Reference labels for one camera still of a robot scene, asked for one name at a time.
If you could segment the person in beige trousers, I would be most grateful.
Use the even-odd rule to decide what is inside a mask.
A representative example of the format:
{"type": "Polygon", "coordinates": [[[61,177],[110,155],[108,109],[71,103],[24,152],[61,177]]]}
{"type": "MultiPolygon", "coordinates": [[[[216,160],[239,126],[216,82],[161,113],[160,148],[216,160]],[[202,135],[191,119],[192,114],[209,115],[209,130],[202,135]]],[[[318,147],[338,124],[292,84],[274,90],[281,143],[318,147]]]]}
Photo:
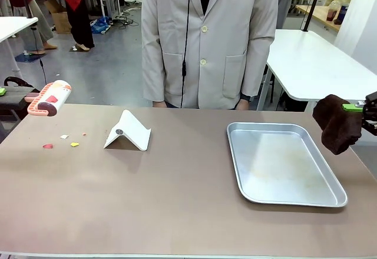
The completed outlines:
{"type": "MultiPolygon", "coordinates": [[[[14,16],[28,16],[24,0],[9,0],[14,16]]],[[[24,51],[32,55],[44,54],[46,50],[57,49],[48,41],[54,37],[44,14],[35,0],[26,0],[32,17],[38,18],[35,26],[29,26],[19,32],[24,43],[24,51]]]]}

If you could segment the person in beige jacket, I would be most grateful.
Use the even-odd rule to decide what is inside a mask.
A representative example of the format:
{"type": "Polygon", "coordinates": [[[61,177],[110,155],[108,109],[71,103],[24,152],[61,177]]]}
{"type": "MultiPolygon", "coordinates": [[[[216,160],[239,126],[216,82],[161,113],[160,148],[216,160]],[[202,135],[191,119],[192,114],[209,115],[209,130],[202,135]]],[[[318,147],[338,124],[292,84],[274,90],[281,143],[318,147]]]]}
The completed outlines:
{"type": "Polygon", "coordinates": [[[145,99],[167,107],[235,109],[258,94],[278,0],[143,0],[145,99]]]}

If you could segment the black tripod stand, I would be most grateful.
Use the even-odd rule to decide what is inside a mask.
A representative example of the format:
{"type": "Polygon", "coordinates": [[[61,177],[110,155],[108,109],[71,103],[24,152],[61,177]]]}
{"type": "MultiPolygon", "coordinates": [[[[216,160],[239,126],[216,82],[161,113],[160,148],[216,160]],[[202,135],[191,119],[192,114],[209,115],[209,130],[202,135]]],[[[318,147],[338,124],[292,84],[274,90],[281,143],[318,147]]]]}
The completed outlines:
{"type": "Polygon", "coordinates": [[[310,6],[310,11],[309,11],[309,13],[307,15],[305,25],[304,25],[304,27],[302,29],[303,32],[308,32],[309,31],[309,25],[310,25],[310,22],[311,22],[311,19],[312,19],[312,16],[313,16],[313,13],[314,13],[317,1],[318,0],[313,0],[312,4],[310,6]]]}

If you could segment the silver metal tray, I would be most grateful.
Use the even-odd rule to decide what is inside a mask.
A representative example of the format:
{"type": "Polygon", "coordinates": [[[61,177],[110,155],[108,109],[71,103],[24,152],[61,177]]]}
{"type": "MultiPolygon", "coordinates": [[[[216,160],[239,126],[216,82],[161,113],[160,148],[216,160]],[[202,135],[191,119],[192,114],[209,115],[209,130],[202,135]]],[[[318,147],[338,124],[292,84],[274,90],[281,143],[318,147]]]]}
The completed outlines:
{"type": "Polygon", "coordinates": [[[309,133],[296,124],[227,126],[239,191],[259,204],[343,208],[348,196],[309,133]]]}

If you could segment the pink lint roller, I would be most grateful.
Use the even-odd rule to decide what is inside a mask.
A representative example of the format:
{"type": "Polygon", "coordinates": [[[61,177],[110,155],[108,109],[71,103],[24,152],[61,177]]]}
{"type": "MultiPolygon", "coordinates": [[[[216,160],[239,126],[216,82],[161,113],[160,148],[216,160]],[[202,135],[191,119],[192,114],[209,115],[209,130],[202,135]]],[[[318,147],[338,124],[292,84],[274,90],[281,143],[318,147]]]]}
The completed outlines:
{"type": "Polygon", "coordinates": [[[29,103],[29,115],[40,117],[53,117],[57,114],[69,97],[72,88],[63,80],[56,80],[43,87],[39,93],[30,92],[24,97],[29,103]]]}

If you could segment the large white table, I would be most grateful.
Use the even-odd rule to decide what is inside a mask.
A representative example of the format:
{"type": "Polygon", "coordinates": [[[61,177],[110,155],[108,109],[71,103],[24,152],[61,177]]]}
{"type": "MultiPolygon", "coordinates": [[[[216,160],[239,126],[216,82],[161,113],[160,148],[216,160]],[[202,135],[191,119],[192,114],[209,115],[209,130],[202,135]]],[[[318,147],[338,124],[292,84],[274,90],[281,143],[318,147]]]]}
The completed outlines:
{"type": "Polygon", "coordinates": [[[278,29],[257,110],[261,111],[274,76],[289,97],[306,101],[311,113],[329,94],[361,101],[377,91],[377,75],[312,31],[278,29]]]}

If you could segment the dark brown cloth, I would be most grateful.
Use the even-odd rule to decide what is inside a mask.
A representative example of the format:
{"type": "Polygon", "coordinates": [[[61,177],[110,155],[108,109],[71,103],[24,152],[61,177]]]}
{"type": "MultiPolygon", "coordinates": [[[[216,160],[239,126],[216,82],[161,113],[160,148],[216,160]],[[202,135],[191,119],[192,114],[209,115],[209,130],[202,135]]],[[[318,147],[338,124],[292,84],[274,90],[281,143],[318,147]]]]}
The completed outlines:
{"type": "Polygon", "coordinates": [[[330,94],[318,101],[312,117],[322,130],[322,144],[339,155],[355,144],[362,136],[362,114],[343,109],[349,102],[330,94]]]}

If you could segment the person with red scarf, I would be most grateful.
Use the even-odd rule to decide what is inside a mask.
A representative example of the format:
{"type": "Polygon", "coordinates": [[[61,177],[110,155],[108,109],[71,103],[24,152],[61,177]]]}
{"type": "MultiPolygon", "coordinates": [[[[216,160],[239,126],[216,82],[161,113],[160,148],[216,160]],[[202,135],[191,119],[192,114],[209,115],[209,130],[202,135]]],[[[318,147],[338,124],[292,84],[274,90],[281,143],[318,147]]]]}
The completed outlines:
{"type": "Polygon", "coordinates": [[[79,49],[87,52],[95,47],[85,0],[65,0],[71,34],[79,49]]]}

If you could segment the bottle with red liquid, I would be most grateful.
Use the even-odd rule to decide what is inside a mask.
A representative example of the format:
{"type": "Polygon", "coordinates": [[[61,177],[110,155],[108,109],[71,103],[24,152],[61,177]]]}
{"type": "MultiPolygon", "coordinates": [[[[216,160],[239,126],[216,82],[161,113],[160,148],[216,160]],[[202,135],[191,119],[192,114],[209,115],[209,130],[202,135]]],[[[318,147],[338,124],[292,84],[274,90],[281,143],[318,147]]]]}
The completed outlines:
{"type": "Polygon", "coordinates": [[[328,6],[326,20],[333,21],[339,9],[340,9],[340,3],[338,1],[332,1],[328,6]]]}

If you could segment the white folded roller stand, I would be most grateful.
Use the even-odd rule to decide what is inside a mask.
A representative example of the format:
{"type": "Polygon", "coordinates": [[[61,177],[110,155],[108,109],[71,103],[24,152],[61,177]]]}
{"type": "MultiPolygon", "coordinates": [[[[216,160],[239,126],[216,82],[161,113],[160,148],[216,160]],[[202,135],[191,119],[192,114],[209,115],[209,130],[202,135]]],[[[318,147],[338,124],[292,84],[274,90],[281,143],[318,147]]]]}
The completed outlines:
{"type": "Polygon", "coordinates": [[[140,151],[147,151],[151,129],[147,129],[129,110],[125,109],[112,127],[104,144],[107,148],[118,137],[125,137],[140,151]]]}

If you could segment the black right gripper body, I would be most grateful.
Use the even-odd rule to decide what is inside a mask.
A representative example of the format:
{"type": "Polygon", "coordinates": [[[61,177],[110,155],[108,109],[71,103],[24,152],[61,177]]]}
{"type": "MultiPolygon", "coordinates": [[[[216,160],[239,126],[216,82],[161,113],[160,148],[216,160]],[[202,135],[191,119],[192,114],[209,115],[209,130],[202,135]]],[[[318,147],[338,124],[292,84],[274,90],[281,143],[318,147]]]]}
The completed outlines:
{"type": "Polygon", "coordinates": [[[377,136],[377,91],[365,98],[362,108],[362,128],[377,136]]]}

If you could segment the dark blue cup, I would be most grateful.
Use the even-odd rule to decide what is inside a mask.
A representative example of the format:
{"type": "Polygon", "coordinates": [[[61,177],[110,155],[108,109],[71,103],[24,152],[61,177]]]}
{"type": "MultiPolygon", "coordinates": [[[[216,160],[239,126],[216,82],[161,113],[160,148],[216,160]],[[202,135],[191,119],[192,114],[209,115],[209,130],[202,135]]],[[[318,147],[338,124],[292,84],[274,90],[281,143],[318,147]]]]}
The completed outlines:
{"type": "Polygon", "coordinates": [[[345,19],[345,15],[347,13],[349,5],[342,5],[338,17],[333,21],[335,25],[341,25],[343,23],[343,20],[345,19]]]}

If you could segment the cardboard box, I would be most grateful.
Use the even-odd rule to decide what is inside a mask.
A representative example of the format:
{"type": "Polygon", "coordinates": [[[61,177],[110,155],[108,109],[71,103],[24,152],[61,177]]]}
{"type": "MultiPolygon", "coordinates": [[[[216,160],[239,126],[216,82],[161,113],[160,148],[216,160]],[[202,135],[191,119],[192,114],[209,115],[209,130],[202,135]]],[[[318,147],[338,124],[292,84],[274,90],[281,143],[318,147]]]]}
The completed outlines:
{"type": "Polygon", "coordinates": [[[44,2],[44,5],[52,15],[56,32],[58,34],[70,34],[71,25],[68,21],[66,9],[57,0],[47,0],[44,2]]]}

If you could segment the blue floor mat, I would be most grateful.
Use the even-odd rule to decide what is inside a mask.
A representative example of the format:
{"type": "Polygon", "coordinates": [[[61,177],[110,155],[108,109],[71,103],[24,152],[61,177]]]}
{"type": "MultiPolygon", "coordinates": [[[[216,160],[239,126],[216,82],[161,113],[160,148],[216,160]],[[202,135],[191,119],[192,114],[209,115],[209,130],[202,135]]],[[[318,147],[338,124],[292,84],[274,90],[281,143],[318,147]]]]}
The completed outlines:
{"type": "Polygon", "coordinates": [[[30,54],[27,52],[23,52],[17,56],[15,56],[16,62],[24,62],[24,63],[33,63],[36,60],[39,60],[44,55],[37,55],[37,54],[30,54]]]}

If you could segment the wooden table with bottles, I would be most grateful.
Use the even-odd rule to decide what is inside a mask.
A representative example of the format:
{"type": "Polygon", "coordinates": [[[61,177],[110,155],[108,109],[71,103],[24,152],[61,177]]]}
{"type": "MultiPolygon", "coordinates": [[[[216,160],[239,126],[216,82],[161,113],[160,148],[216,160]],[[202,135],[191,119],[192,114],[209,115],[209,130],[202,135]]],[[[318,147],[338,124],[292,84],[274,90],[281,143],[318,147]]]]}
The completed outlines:
{"type": "MultiPolygon", "coordinates": [[[[311,10],[310,5],[296,5],[295,8],[299,12],[301,12],[305,16],[305,18],[309,16],[309,12],[311,10]]],[[[328,31],[334,31],[335,33],[338,33],[341,28],[341,25],[336,25],[333,21],[328,21],[327,15],[327,6],[315,6],[310,23],[316,24],[322,28],[326,28],[328,31]]]]}

